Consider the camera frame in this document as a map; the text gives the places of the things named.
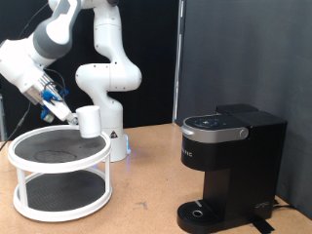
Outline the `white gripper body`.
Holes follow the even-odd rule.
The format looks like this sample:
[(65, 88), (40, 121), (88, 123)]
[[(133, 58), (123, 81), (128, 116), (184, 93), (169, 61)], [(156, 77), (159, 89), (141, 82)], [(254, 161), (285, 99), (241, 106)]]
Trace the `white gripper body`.
[(71, 110), (63, 101), (51, 100), (48, 102), (48, 106), (61, 121), (71, 121), (74, 118)]

